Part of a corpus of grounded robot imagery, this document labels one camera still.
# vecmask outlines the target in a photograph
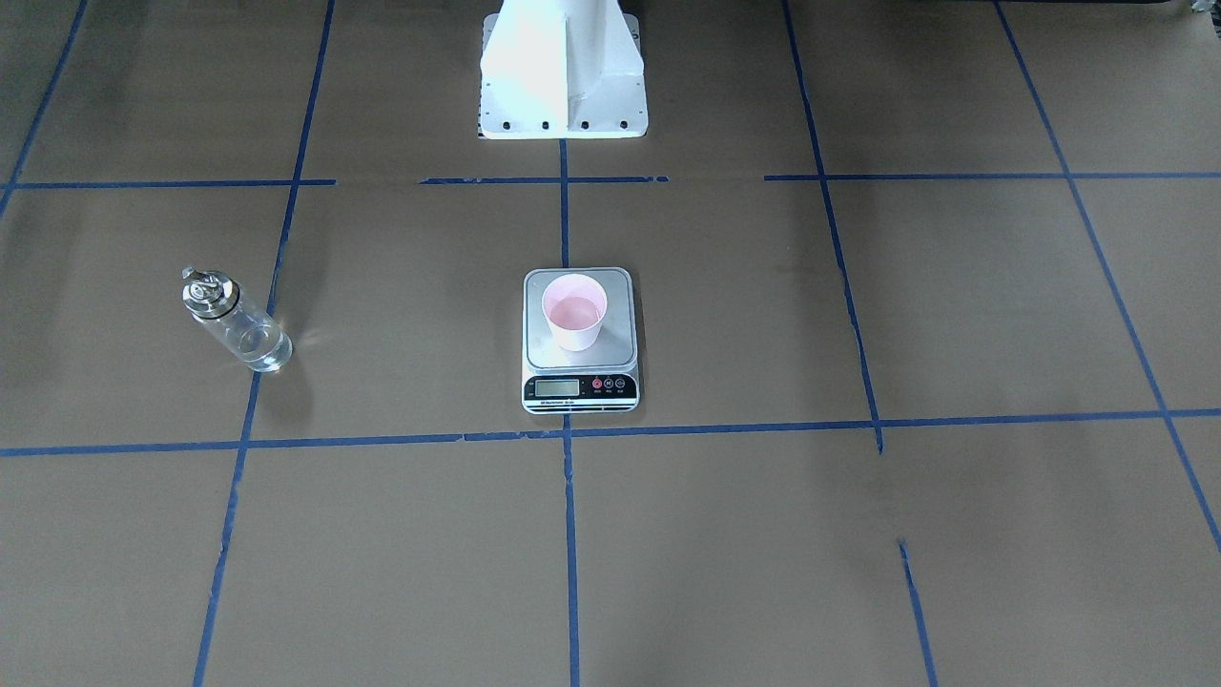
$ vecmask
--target metal plate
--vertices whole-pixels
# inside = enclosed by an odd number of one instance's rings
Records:
[[[584,351],[564,351],[556,345],[542,314],[542,292],[565,273],[584,273],[607,292],[607,314],[593,345]],[[523,356],[538,375],[623,369],[636,365],[636,306],[631,276],[621,267],[541,268],[526,275],[523,284]]]

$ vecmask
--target grid line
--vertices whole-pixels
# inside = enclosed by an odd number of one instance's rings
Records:
[[[919,649],[924,656],[924,672],[928,676],[928,687],[938,687],[937,665],[933,661],[933,646],[928,639],[928,627],[924,624],[924,606],[919,602],[919,589],[916,588],[916,578],[912,576],[911,556],[907,554],[906,539],[899,541],[899,555],[904,559],[904,577],[907,580],[907,595],[912,603],[916,632],[919,635]]]
[[[326,18],[322,22],[322,38],[317,46],[317,60],[314,65],[314,79],[310,83],[309,100],[305,106],[305,117],[302,122],[300,142],[297,146],[297,162],[293,167],[293,183],[289,185],[288,203],[284,207],[284,221],[280,231],[280,245],[276,249],[276,262],[271,271],[271,286],[267,289],[267,314],[274,314],[276,309],[276,283],[280,279],[280,270],[283,266],[284,246],[288,244],[292,231],[293,211],[297,205],[297,194],[300,189],[302,168],[305,165],[305,151],[309,146],[310,126],[314,122],[314,105],[317,103],[317,92],[322,79],[322,67],[326,63],[326,46],[331,37],[331,20],[335,16],[335,0],[327,0]],[[221,591],[225,581],[225,566],[228,563],[230,543],[233,536],[233,526],[237,521],[238,486],[245,471],[245,458],[250,447],[250,432],[254,427],[254,412],[259,403],[259,387],[263,373],[255,372],[250,378],[250,394],[247,400],[245,417],[242,422],[242,438],[237,450],[237,459],[233,465],[233,480],[230,483],[230,499],[225,510],[225,525],[221,528],[220,555],[216,558],[216,569],[212,572],[212,586],[208,599],[208,613],[204,619],[204,628],[199,639],[199,654],[195,659],[195,674],[193,687],[203,687],[204,675],[208,670],[208,653],[211,648],[212,631],[216,626],[216,611],[220,605]]]
[[[1221,178],[1221,172],[905,172],[905,173],[768,173],[763,181],[971,181],[1032,178]]]
[[[216,178],[194,181],[35,181],[12,184],[15,190],[78,188],[244,188],[250,185],[335,185],[333,178]]]
[[[839,266],[840,277],[844,281],[844,303],[847,306],[847,317],[852,323],[852,333],[856,336],[856,354],[861,361],[861,382],[864,384],[864,397],[869,404],[869,417],[873,421],[874,441],[878,444],[878,453],[885,451],[885,438],[882,436],[882,425],[878,422],[878,401],[873,395],[873,382],[869,377],[869,359],[864,354],[864,338],[861,336],[861,322],[856,316],[856,304],[852,300],[852,283],[847,277],[847,262],[844,259],[844,245],[840,242],[839,223],[835,221],[835,206],[832,204],[832,189],[827,183],[827,168],[823,166],[823,151],[818,144],[818,128],[814,126],[814,110],[810,104],[810,88],[806,84],[806,70],[801,65],[801,52],[797,50],[797,32],[792,26],[792,11],[789,0],[780,0],[784,9],[784,23],[789,32],[789,48],[792,51],[792,67],[797,77],[797,88],[801,90],[801,104],[806,111],[806,127],[810,129],[810,146],[814,154],[814,166],[818,167],[818,183],[823,192],[823,207],[827,210],[827,223],[832,232],[832,245],[835,248],[835,264]]]
[[[568,268],[568,140],[559,139],[559,264]],[[565,414],[565,427],[568,416]]]
[[[1031,76],[1031,71],[1026,65],[1026,59],[1022,57],[1022,50],[1017,45],[1017,38],[1013,35],[1013,29],[1009,24],[1009,18],[1005,17],[1004,7],[1001,7],[999,0],[993,0],[993,7],[996,10],[996,16],[1000,18],[1001,27],[1005,29],[1005,37],[1009,39],[1009,44],[1013,50],[1013,57],[1017,59],[1017,66],[1022,71],[1022,78],[1026,79],[1026,85],[1031,92],[1031,98],[1034,99],[1034,104],[1039,110],[1039,117],[1043,120],[1044,128],[1046,128],[1048,138],[1051,140],[1051,148],[1056,153],[1056,159],[1060,160],[1060,168],[1063,171],[1068,188],[1072,190],[1073,200],[1077,203],[1077,210],[1081,214],[1082,223],[1085,226],[1089,242],[1094,248],[1098,264],[1103,268],[1103,275],[1106,277],[1106,283],[1111,289],[1115,305],[1118,308],[1120,316],[1123,318],[1123,326],[1128,331],[1128,338],[1132,340],[1132,348],[1136,350],[1142,370],[1144,370],[1145,379],[1149,382],[1149,389],[1153,392],[1154,400],[1158,404],[1158,410],[1160,411],[1162,421],[1166,425],[1166,431],[1170,433],[1170,439],[1175,445],[1175,451],[1178,454],[1179,464],[1182,464],[1183,472],[1187,475],[1187,481],[1192,487],[1192,492],[1195,494],[1195,502],[1200,508],[1200,514],[1204,516],[1204,522],[1208,525],[1209,532],[1212,534],[1212,544],[1216,547],[1217,553],[1221,553],[1221,531],[1219,531],[1216,519],[1212,516],[1212,509],[1209,506],[1208,498],[1204,495],[1204,489],[1200,487],[1200,482],[1195,477],[1195,469],[1192,466],[1192,460],[1188,458],[1187,450],[1183,448],[1183,442],[1178,436],[1178,430],[1175,427],[1175,419],[1171,416],[1170,409],[1166,406],[1166,400],[1162,397],[1161,387],[1158,384],[1158,378],[1153,373],[1153,366],[1149,364],[1149,358],[1145,355],[1144,347],[1140,345],[1140,337],[1137,334],[1136,323],[1132,321],[1128,308],[1123,301],[1123,295],[1120,293],[1120,284],[1115,278],[1115,273],[1111,271],[1111,265],[1106,260],[1106,254],[1103,251],[1103,244],[1098,238],[1098,233],[1094,231],[1094,222],[1090,220],[1089,211],[1085,209],[1085,201],[1082,199],[1081,190],[1077,188],[1077,182],[1073,178],[1071,167],[1068,166],[1068,160],[1065,157],[1063,150],[1060,146],[1060,139],[1056,137],[1055,128],[1051,126],[1051,118],[1048,116],[1048,110],[1043,105],[1039,90],[1034,85],[1034,78]]]
[[[568,140],[560,138],[565,146]],[[667,183],[670,177],[662,176],[430,176],[420,179],[421,185],[477,185],[486,183]]]
[[[1221,417],[1221,409],[1182,409],[1170,411],[1176,419],[1214,419]],[[1082,422],[1132,422],[1161,420],[1162,412],[1154,411],[1104,411],[1094,414],[1033,414],[1010,416],[957,416],[927,419],[882,419],[884,428],[932,428],[932,427],[989,427],[998,425],[1059,425]],[[740,425],[676,425],[646,427],[598,427],[573,430],[571,436],[579,439],[607,437],[665,437],[678,434],[769,434],[785,432],[832,432],[872,430],[872,420],[845,420],[819,422],[778,422],[778,423],[740,423]],[[248,450],[270,449],[325,449],[333,447],[382,447],[403,444],[447,444],[462,442],[520,442],[562,439],[563,432],[557,430],[536,430],[521,432],[468,432],[448,434],[374,434],[364,437],[298,437],[286,439],[250,439],[245,443]],[[167,451],[215,451],[234,450],[242,445],[238,441],[219,442],[179,442],[149,444],[96,444],[77,447],[11,447],[0,449],[0,459],[20,459],[38,456],[89,456],[106,454],[154,454]]]
[[[4,211],[9,207],[9,198],[12,196],[12,192],[17,188],[17,181],[21,178],[21,170],[26,166],[26,159],[29,157],[29,150],[34,145],[34,137],[38,135],[38,129],[43,126],[43,116],[46,113],[46,107],[50,105],[51,96],[55,94],[55,87],[59,85],[60,77],[63,74],[63,66],[67,65],[68,54],[72,52],[72,45],[76,44],[77,32],[81,29],[81,22],[84,18],[84,9],[88,4],[89,0],[81,0],[77,5],[76,16],[72,17],[72,28],[68,29],[68,35],[63,40],[63,49],[60,50],[60,59],[55,62],[55,71],[51,72],[51,79],[46,84],[46,90],[43,92],[43,99],[38,104],[34,118],[29,122],[29,131],[26,132],[26,140],[21,144],[21,153],[17,155],[17,161],[12,166],[12,173],[9,176],[9,183],[5,184],[4,195],[0,195],[0,218],[4,217]]]
[[[573,416],[564,414],[564,549],[568,554],[568,681],[581,687],[581,632],[576,570],[576,494],[573,487]]]

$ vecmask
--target scale display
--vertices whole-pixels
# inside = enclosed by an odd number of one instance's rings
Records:
[[[542,293],[565,273],[582,273],[607,292],[607,311],[593,345],[565,351],[552,337]],[[543,268],[521,290],[521,406],[531,414],[625,412],[640,405],[636,308],[631,276],[620,267]]]

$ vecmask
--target clear liquid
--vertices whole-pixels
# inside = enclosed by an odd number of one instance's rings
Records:
[[[265,323],[243,331],[236,353],[254,372],[275,372],[293,356],[293,342],[275,323]]]
[[[564,298],[551,309],[551,321],[571,331],[593,326],[598,316],[598,306],[589,298],[578,295]]]

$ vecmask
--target blue tape line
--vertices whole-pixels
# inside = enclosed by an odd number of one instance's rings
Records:
[[[567,140],[560,138],[567,148]],[[475,185],[481,183],[667,183],[668,176],[430,176],[424,185]]]
[[[1195,494],[1195,503],[1200,505],[1204,522],[1209,526],[1209,533],[1212,534],[1212,543],[1216,545],[1217,553],[1221,554],[1221,528],[1217,527],[1216,517],[1212,516],[1212,509],[1209,508],[1209,500],[1204,495],[1204,488],[1200,487],[1200,481],[1195,477],[1195,469],[1192,467],[1192,460],[1187,458],[1187,449],[1183,448],[1183,441],[1178,437],[1178,428],[1175,427],[1170,414],[1166,414],[1165,423],[1166,431],[1170,432],[1170,439],[1175,443],[1175,451],[1178,453],[1178,462],[1183,466],[1183,473],[1187,475],[1187,482],[1192,486],[1192,493]]]
[[[559,260],[568,266],[568,140],[559,139]]]
[[[0,449],[0,458],[96,456],[107,454],[160,454],[167,451],[232,451],[239,442],[178,442],[164,444],[99,444],[89,447],[24,447]]]
[[[924,655],[924,672],[928,674],[928,687],[937,687],[937,666],[933,664],[933,647],[928,641],[928,627],[924,625],[924,608],[919,603],[919,591],[912,577],[911,558],[907,555],[907,541],[899,541],[899,554],[904,558],[904,577],[907,578],[907,595],[912,600],[912,615],[916,616],[916,632],[919,633],[919,649]]]
[[[293,227],[293,215],[297,212],[298,187],[288,189],[288,204],[284,205],[284,221],[280,225],[280,243],[276,245],[276,262],[271,267],[271,286],[267,288],[267,314],[276,314],[276,287],[280,286],[280,270],[284,266],[284,248],[288,246],[288,234]]]
[[[293,181],[299,182],[302,168],[305,166],[305,150],[309,148],[309,132],[314,124],[314,105],[317,103],[317,92],[322,82],[322,67],[326,65],[326,46],[331,41],[331,20],[335,16],[335,0],[326,4],[326,20],[322,22],[322,40],[317,46],[317,60],[314,62],[314,79],[310,83],[309,103],[305,106],[305,121],[302,122],[302,137],[297,144],[297,164],[293,167]],[[294,183],[288,190],[288,205],[284,207],[284,222],[280,227],[280,245],[276,248],[276,264],[271,270],[271,287],[267,289],[267,314],[276,314],[276,286],[280,283],[280,268],[284,264],[284,246],[288,245],[288,234],[293,226],[293,214],[297,211],[297,192],[299,185]]]
[[[976,181],[996,178],[1063,178],[1060,172],[962,172],[962,173],[829,173],[828,181]]]
[[[761,432],[825,432],[832,430],[873,430],[871,421],[777,422],[758,425],[691,425],[678,427],[597,427],[574,430],[573,437],[664,437],[673,434],[752,434]]]
[[[1077,211],[1081,212],[1081,220],[1085,225],[1085,232],[1089,234],[1089,242],[1094,246],[1094,254],[1098,256],[1098,264],[1103,267],[1103,275],[1106,277],[1106,283],[1111,289],[1111,295],[1115,298],[1115,305],[1120,310],[1120,316],[1123,318],[1123,326],[1128,329],[1128,337],[1132,339],[1132,347],[1136,349],[1137,359],[1140,361],[1140,367],[1144,370],[1145,379],[1149,382],[1149,389],[1153,392],[1154,400],[1158,403],[1158,410],[1161,412],[1161,417],[1166,425],[1166,431],[1170,432],[1170,438],[1175,444],[1175,450],[1178,453],[1178,460],[1183,466],[1183,472],[1187,475],[1187,481],[1192,487],[1192,492],[1195,494],[1195,502],[1199,504],[1200,513],[1204,515],[1204,521],[1209,526],[1209,532],[1212,534],[1212,543],[1216,545],[1219,553],[1221,553],[1221,530],[1217,527],[1216,519],[1212,516],[1212,509],[1209,506],[1209,502],[1204,495],[1204,491],[1200,488],[1200,483],[1195,477],[1195,470],[1192,467],[1192,461],[1187,456],[1187,450],[1183,449],[1183,443],[1178,437],[1178,430],[1175,427],[1175,420],[1166,406],[1166,400],[1161,394],[1161,388],[1158,386],[1158,379],[1154,377],[1153,366],[1149,364],[1149,358],[1145,356],[1144,347],[1140,345],[1140,337],[1137,336],[1136,325],[1132,321],[1132,316],[1128,314],[1128,308],[1123,303],[1123,295],[1120,293],[1118,282],[1115,279],[1115,273],[1111,271],[1111,265],[1106,260],[1106,255],[1103,251],[1103,244],[1098,239],[1098,232],[1094,231],[1094,222],[1089,217],[1089,211],[1085,209],[1085,201],[1081,196],[1081,190],[1077,188],[1077,182],[1073,179],[1073,174],[1068,167],[1068,160],[1065,157],[1063,150],[1060,148],[1060,139],[1056,137],[1055,129],[1051,127],[1051,118],[1048,117],[1048,111],[1043,106],[1043,99],[1039,96],[1038,88],[1034,87],[1034,79],[1031,77],[1031,71],[1026,66],[1026,60],[1022,57],[1022,50],[1017,45],[1017,38],[1013,35],[1013,29],[1009,24],[1009,20],[1005,17],[1005,10],[1000,6],[999,0],[993,0],[993,7],[996,10],[996,16],[1000,17],[1001,27],[1005,29],[1005,35],[1009,38],[1009,44],[1013,49],[1013,56],[1017,59],[1017,65],[1022,70],[1022,77],[1026,79],[1026,85],[1031,90],[1031,96],[1034,98],[1034,104],[1039,110],[1039,117],[1043,118],[1043,126],[1048,131],[1048,137],[1051,139],[1051,148],[1056,153],[1056,159],[1060,160],[1060,167],[1063,170],[1065,176],[1068,181],[1068,188],[1072,190],[1073,200],[1077,203]]]
[[[88,0],[81,0],[77,5],[76,16],[72,17],[72,28],[68,29],[68,37],[63,41],[63,49],[60,50],[60,59],[55,62],[55,71],[51,72],[51,81],[46,84],[46,90],[43,92],[43,99],[38,103],[38,110],[34,111],[34,118],[29,122],[29,131],[26,132],[26,140],[21,144],[21,153],[17,154],[17,161],[12,166],[12,173],[9,174],[9,183],[5,184],[4,195],[0,195],[0,217],[4,216],[5,209],[9,207],[9,198],[12,196],[12,192],[17,188],[17,179],[21,178],[21,170],[26,167],[26,160],[29,157],[29,150],[34,145],[34,137],[38,135],[38,129],[43,126],[43,116],[46,115],[46,107],[51,103],[51,95],[55,94],[55,87],[60,83],[60,77],[63,74],[63,66],[67,65],[68,54],[72,52],[72,45],[76,44],[77,32],[81,29],[81,22],[84,18],[84,9],[88,5]]]
[[[1170,411],[1176,419],[1221,417],[1221,409],[1184,409]],[[1161,411],[1112,411],[1096,414],[1045,414],[1027,416],[963,416],[933,419],[891,419],[880,420],[884,428],[919,427],[969,427],[995,425],[1040,425],[1065,422],[1121,422],[1162,419]],[[696,425],[663,427],[610,427],[571,430],[571,437],[665,437],[676,434],[751,434],[773,432],[828,432],[841,430],[872,430],[873,422],[829,421],[829,422],[783,422],[783,423],[744,423],[744,425]],[[562,431],[534,430],[524,432],[474,432],[453,434],[391,434],[374,437],[314,437],[293,439],[250,439],[244,443],[248,449],[320,449],[327,447],[379,447],[399,444],[444,444],[457,442],[516,442],[560,439]],[[0,449],[0,458],[26,456],[76,456],[96,454],[143,454],[165,451],[214,451],[233,450],[243,445],[241,442],[183,442],[171,444],[109,444],[89,447],[16,447]]]
[[[233,480],[230,482],[228,505],[225,508],[225,526],[221,528],[221,553],[212,570],[212,586],[208,594],[208,613],[204,616],[204,632],[199,638],[199,655],[195,658],[195,676],[193,687],[203,687],[204,672],[208,669],[208,652],[212,644],[212,630],[216,627],[216,609],[221,602],[221,587],[225,582],[225,565],[228,563],[230,541],[233,537],[233,522],[237,520],[237,488],[245,472],[247,445],[250,442],[250,428],[254,426],[254,408],[259,403],[259,387],[263,375],[254,373],[250,378],[250,394],[245,404],[245,417],[242,421],[242,442],[233,462]]]
[[[379,437],[317,437],[300,439],[252,439],[250,449],[322,449],[328,447],[383,447],[403,444],[449,444],[458,442],[516,442],[523,439],[559,439],[560,432],[477,432],[466,434],[387,434]]]
[[[864,354],[864,338],[861,336],[861,322],[856,316],[856,304],[852,299],[852,283],[847,277],[847,262],[844,259],[844,245],[840,242],[839,223],[835,221],[835,207],[832,205],[830,184],[827,183],[827,168],[823,166],[822,146],[818,144],[818,128],[814,126],[814,111],[810,105],[810,89],[806,87],[806,70],[801,66],[801,54],[797,50],[797,33],[792,26],[792,12],[789,9],[789,0],[781,0],[784,6],[784,23],[789,31],[789,48],[792,50],[792,66],[797,73],[797,87],[801,89],[801,104],[806,110],[806,127],[810,129],[810,146],[814,151],[814,165],[818,167],[819,185],[823,192],[823,205],[827,210],[827,223],[832,231],[832,244],[835,248],[835,264],[839,266],[840,276],[844,279],[844,301],[847,304],[847,316],[852,322],[852,333],[856,336],[856,353],[861,361],[861,382],[864,384],[864,397],[869,404],[869,417],[873,420],[873,434],[878,443],[878,453],[885,451],[886,444],[882,436],[882,425],[878,422],[878,401],[873,394],[873,381],[869,377],[869,359]]]
[[[442,177],[430,176],[420,181],[424,185],[464,185],[477,183],[559,183],[558,176],[488,176],[488,177]]]
[[[1221,172],[1072,172],[1073,178],[1221,178]]]
[[[573,421],[564,414],[564,522],[568,550],[568,681],[581,687],[581,633],[576,580],[576,499],[573,494]]]
[[[302,123],[300,143],[297,148],[297,165],[293,170],[293,181],[302,178],[302,167],[305,164],[305,149],[309,144],[310,124],[314,121],[314,104],[317,101],[319,83],[322,78],[322,65],[326,61],[326,45],[331,35],[331,18],[335,16],[335,0],[326,4],[326,20],[322,22],[322,39],[317,48],[317,61],[314,66],[314,81],[310,85],[309,104],[305,109],[305,121]],[[276,306],[276,279],[280,276],[280,267],[283,264],[284,244],[288,242],[288,232],[292,227],[293,209],[297,204],[297,190],[299,184],[293,183],[288,192],[288,205],[284,210],[284,223],[281,228],[280,246],[276,250],[276,266],[271,272],[271,288],[267,293],[267,312],[275,311]],[[208,652],[211,648],[212,628],[216,625],[216,608],[220,604],[221,588],[225,582],[225,565],[228,563],[230,541],[233,536],[233,522],[237,519],[238,484],[245,471],[245,456],[250,445],[250,431],[254,427],[254,410],[259,403],[259,387],[263,376],[254,373],[250,379],[250,395],[247,400],[245,419],[242,421],[242,444],[237,450],[237,460],[233,465],[233,481],[230,484],[230,500],[225,511],[225,527],[221,530],[221,553],[216,559],[216,570],[212,572],[212,587],[208,600],[208,614],[204,617],[204,632],[199,639],[199,655],[195,660],[194,687],[203,687],[204,672],[208,669]]]
[[[665,183],[668,176],[569,176],[569,183]]]
[[[980,416],[883,420],[883,427],[962,427],[973,425],[1040,425],[1057,422],[1105,422],[1132,420],[1159,420],[1161,411],[1115,411],[1101,414],[1046,414],[1031,416]]]
[[[956,181],[994,178],[1063,178],[1061,172],[958,172],[958,173],[772,173],[763,181]]]
[[[965,173],[769,173],[763,181],[950,181],[991,178],[1067,178],[1063,172]],[[1072,172],[1072,178],[1221,178],[1221,172]]]
[[[20,190],[48,190],[63,188],[231,188],[249,185],[335,185],[333,178],[238,178],[214,181],[39,181],[17,183]]]
[[[1182,411],[1170,411],[1170,417],[1221,417],[1221,409],[1194,409]]]

